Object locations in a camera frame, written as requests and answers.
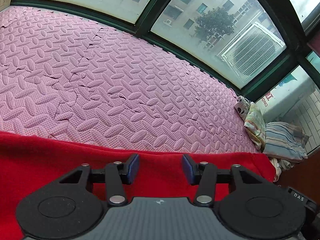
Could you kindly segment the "outdoor air conditioner unit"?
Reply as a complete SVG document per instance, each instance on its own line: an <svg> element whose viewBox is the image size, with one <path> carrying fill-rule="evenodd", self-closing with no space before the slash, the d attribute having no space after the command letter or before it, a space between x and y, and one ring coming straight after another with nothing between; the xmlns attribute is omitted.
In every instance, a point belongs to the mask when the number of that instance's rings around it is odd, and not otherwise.
<svg viewBox="0 0 320 240"><path fill-rule="evenodd" d="M233 42L221 57L238 78L247 85L286 48L285 43L258 22L254 22Z"/></svg>

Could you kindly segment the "red sweatpants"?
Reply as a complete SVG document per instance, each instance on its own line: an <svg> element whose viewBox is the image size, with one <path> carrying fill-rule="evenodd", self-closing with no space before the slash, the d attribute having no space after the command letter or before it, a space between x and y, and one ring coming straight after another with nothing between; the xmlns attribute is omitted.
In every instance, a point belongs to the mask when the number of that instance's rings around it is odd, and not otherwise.
<svg viewBox="0 0 320 240"><path fill-rule="evenodd" d="M15 213L28 194L83 163L94 169L125 161L131 150L111 149L35 136L1 133L1 239L21 239ZM139 151L139 171L125 187L132 197L188 197L197 190L182 171L182 154Z"/></svg>

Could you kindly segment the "cream crumpled cloth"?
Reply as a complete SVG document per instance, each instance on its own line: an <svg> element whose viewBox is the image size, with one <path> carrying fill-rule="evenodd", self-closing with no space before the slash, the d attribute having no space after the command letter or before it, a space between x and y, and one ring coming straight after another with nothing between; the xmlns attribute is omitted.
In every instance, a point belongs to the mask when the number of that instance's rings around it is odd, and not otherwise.
<svg viewBox="0 0 320 240"><path fill-rule="evenodd" d="M279 180L279 177L283 171L289 170L293 168L295 165L295 163L292 163L284 159L269 158L269 161L271 162L271 164L274 166L276 170L276 174L274 175L273 182L277 182Z"/></svg>

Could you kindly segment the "polka dot white cloth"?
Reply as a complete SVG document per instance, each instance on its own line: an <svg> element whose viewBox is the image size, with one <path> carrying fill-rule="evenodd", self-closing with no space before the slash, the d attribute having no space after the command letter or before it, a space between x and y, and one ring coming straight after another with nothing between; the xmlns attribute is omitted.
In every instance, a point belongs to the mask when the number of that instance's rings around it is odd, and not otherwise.
<svg viewBox="0 0 320 240"><path fill-rule="evenodd" d="M237 111L240 118L245 121L245 118L249 113L251 102L243 96L238 96L236 100L237 102L234 105L234 109Z"/></svg>

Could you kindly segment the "floral folded cloth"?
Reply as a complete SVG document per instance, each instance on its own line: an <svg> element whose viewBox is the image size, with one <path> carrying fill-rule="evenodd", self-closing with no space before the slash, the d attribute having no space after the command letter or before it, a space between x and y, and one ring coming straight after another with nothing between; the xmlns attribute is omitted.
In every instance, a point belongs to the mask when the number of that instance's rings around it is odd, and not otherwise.
<svg viewBox="0 0 320 240"><path fill-rule="evenodd" d="M255 148L263 152L266 144L266 125L260 108L253 102L250 103L244 127Z"/></svg>

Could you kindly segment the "striped folded cloth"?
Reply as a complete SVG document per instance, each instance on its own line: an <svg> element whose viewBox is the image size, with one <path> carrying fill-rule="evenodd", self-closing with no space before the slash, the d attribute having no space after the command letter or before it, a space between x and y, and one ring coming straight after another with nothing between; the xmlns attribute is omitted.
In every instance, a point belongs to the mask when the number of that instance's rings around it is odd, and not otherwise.
<svg viewBox="0 0 320 240"><path fill-rule="evenodd" d="M300 163L308 158L305 149L309 136L299 126L287 122L266 124L266 141L263 153L271 158Z"/></svg>

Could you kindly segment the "pink foam puzzle mat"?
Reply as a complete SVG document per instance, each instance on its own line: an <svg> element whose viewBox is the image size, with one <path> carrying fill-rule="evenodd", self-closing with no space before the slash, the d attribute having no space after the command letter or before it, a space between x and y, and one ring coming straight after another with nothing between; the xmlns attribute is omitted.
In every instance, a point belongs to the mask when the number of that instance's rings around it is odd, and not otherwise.
<svg viewBox="0 0 320 240"><path fill-rule="evenodd" d="M1 130L108 148L256 151L217 79L114 28L30 7L1 12Z"/></svg>

